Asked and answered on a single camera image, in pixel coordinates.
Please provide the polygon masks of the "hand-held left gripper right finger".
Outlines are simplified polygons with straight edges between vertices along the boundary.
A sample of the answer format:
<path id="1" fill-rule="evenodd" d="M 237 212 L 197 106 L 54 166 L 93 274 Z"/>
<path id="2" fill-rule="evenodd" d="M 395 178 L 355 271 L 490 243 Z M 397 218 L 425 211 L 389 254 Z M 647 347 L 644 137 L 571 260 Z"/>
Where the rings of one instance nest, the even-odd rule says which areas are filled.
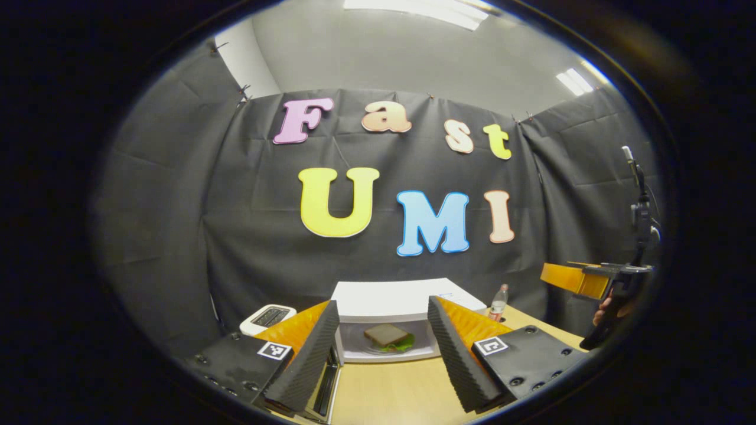
<path id="1" fill-rule="evenodd" d="M 440 296 L 428 299 L 428 320 L 457 398 L 484 413 L 548 387 L 588 353 L 541 329 L 512 329 Z"/>

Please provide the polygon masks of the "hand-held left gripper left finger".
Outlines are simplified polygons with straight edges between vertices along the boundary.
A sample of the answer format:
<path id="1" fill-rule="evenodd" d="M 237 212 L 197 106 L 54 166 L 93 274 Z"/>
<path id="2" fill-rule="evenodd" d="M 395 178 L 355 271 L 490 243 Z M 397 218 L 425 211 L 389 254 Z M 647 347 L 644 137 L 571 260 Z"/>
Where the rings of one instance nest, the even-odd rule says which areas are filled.
<path id="1" fill-rule="evenodd" d="M 328 366 L 340 325 L 337 301 L 316 304 L 249 336 L 235 332 L 187 358 L 199 378 L 243 406 L 304 414 Z"/>

